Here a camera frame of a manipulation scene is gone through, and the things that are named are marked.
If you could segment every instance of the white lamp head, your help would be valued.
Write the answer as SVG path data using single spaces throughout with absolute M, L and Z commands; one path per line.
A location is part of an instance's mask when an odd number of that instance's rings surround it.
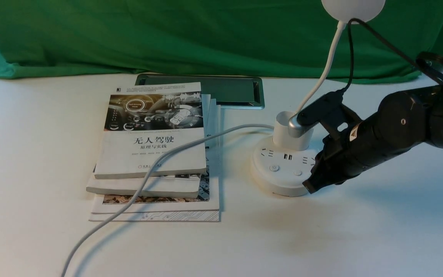
M 367 22 L 382 11 L 384 4 L 385 0 L 322 0 L 327 13 L 344 23 L 352 18 Z

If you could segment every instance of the book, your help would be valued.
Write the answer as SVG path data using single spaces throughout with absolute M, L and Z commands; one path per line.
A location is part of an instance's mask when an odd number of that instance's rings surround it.
M 204 137 L 201 84 L 117 88 L 110 96 L 96 179 L 140 178 L 163 153 Z M 159 163 L 152 176 L 201 174 L 204 144 Z
M 216 102 L 211 102 L 210 95 L 202 95 L 203 102 L 203 125 L 207 135 L 210 121 L 210 114 L 215 113 Z M 140 196 L 165 197 L 165 198 L 196 198 L 198 195 L 200 175 L 163 175 L 160 177 L 150 177 L 143 188 Z M 86 190 L 91 193 L 104 195 L 133 195 L 143 182 L 142 178 L 126 179 L 97 179 L 95 174 L 91 174 L 88 179 Z
M 209 128 L 210 131 L 207 132 L 207 136 L 213 135 L 218 131 L 220 127 L 218 118 L 219 114 L 214 114 L 213 117 L 211 115 L 209 116 L 210 123 L 208 126 L 211 128 Z M 136 199 L 135 203 L 125 211 L 125 214 L 143 214 L 149 218 L 149 215 L 146 214 L 152 212 L 219 211 L 219 138 L 215 138 L 212 141 L 214 141 L 213 145 L 206 149 L 207 170 L 205 174 L 201 175 L 198 196 L 196 198 L 155 198 L 140 196 Z M 107 219 L 110 214 L 117 212 L 126 205 L 130 199 L 131 196 L 96 195 L 90 220 L 101 221 Z M 118 217 L 116 221 L 141 221 L 141 218 L 139 215 L 122 215 Z
M 89 221 L 104 221 L 110 214 L 91 214 Z M 114 222 L 139 222 L 139 221 L 196 221 L 220 222 L 219 210 L 182 210 L 178 212 L 142 212 L 136 214 L 120 214 L 113 219 Z

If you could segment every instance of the book title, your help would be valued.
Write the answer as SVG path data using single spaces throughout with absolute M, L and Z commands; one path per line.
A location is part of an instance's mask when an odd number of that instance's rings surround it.
M 140 149 L 164 149 L 167 148 L 167 144 L 174 142 L 173 136 L 167 137 L 137 137 L 134 144 L 140 145 Z

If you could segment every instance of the round power strip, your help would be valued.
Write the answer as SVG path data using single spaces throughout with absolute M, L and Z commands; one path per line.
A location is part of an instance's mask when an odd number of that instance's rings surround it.
M 262 139 L 255 147 L 251 175 L 265 190 L 283 196 L 308 193 L 303 182 L 311 175 L 317 152 L 312 149 L 294 151 L 273 143 L 273 137 Z

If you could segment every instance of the white book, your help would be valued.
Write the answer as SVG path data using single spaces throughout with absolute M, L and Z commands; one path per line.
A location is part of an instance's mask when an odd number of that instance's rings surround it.
M 212 133 L 218 132 L 218 115 L 214 115 L 213 122 L 208 125 L 212 127 Z M 218 187 L 219 138 L 215 138 L 215 143 L 206 149 L 207 174 L 202 175 L 198 197 L 195 199 L 169 199 L 169 198 L 149 198 L 138 197 L 136 203 L 125 211 L 125 214 L 142 214 L 146 212 L 178 212 L 178 211 L 208 211 L 220 209 L 220 192 Z M 130 196 L 96 195 L 93 202 L 92 214 L 113 214 L 121 209 Z
M 161 154 L 204 137 L 201 84 L 117 88 L 111 95 L 96 179 L 144 177 Z M 158 164 L 153 176 L 200 174 L 204 144 Z
M 204 109 L 203 125 L 205 133 L 209 133 L 207 126 L 211 113 L 217 116 L 216 101 L 210 102 L 210 95 L 202 95 Z M 199 174 L 190 175 L 164 175 L 161 177 L 150 177 L 146 182 L 140 196 L 164 197 L 164 198 L 196 198 L 199 190 Z M 86 190 L 95 194 L 104 195 L 133 195 L 143 182 L 143 178 L 126 179 L 97 179 L 91 174 L 88 179 Z
M 91 214 L 89 221 L 104 221 L 110 214 Z M 195 221 L 195 222 L 220 222 L 219 210 L 183 210 L 179 212 L 143 212 L 140 214 L 120 214 L 114 222 L 139 222 L 139 221 Z

